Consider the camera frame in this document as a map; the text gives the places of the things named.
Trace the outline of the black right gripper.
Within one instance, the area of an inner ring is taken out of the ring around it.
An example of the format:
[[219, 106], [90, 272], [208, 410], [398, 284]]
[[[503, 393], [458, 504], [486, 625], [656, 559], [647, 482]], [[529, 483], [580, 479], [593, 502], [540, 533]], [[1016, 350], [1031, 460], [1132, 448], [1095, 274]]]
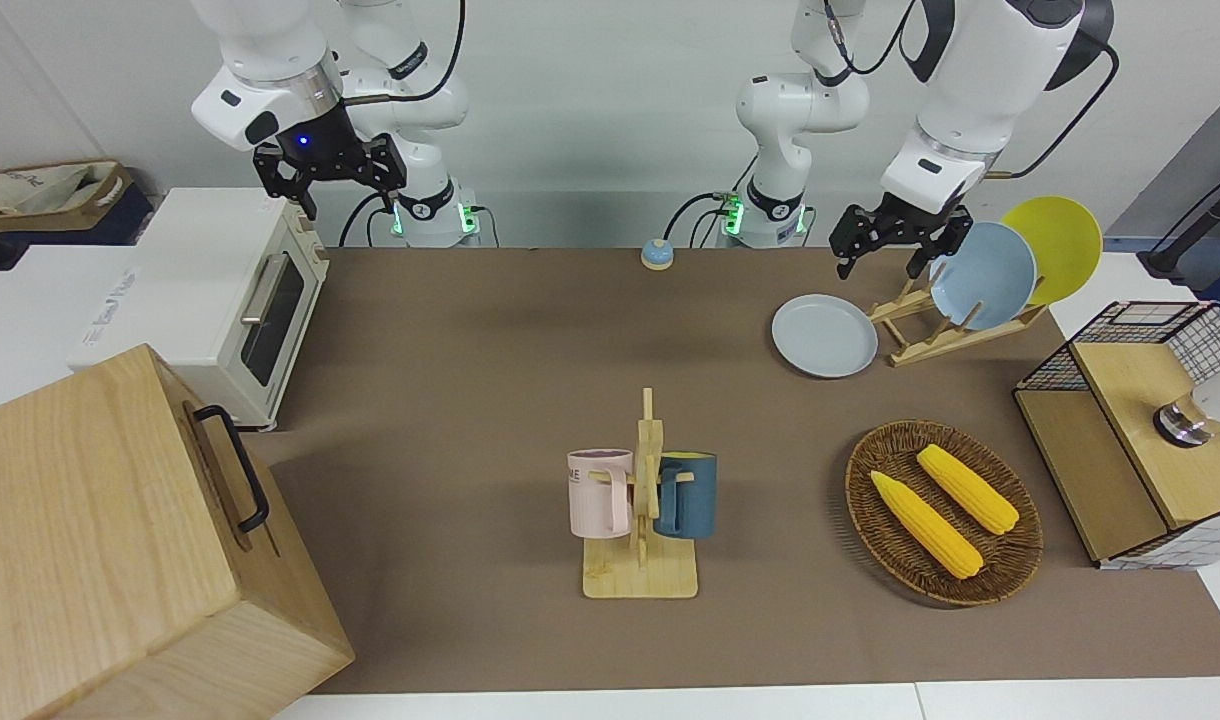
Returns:
[[294, 199], [305, 218], [314, 222], [318, 209], [309, 187], [314, 182], [353, 181], [383, 193], [383, 205], [394, 211], [406, 185], [407, 170], [390, 138], [353, 142], [342, 149], [307, 150], [299, 142], [290, 149], [262, 143], [253, 153], [255, 173], [268, 196]]

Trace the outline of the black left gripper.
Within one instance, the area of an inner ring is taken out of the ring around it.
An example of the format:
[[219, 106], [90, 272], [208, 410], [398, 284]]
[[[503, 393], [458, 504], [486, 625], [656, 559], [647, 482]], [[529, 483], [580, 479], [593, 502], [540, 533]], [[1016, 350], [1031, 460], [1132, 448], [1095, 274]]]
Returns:
[[906, 261], [906, 277], [916, 281], [928, 261], [956, 254], [974, 218], [967, 207], [950, 203], [942, 211], [925, 211], [894, 195], [881, 196], [878, 207], [849, 205], [830, 233], [831, 251], [839, 259], [837, 275], [852, 277], [856, 260], [883, 247], [917, 245]]

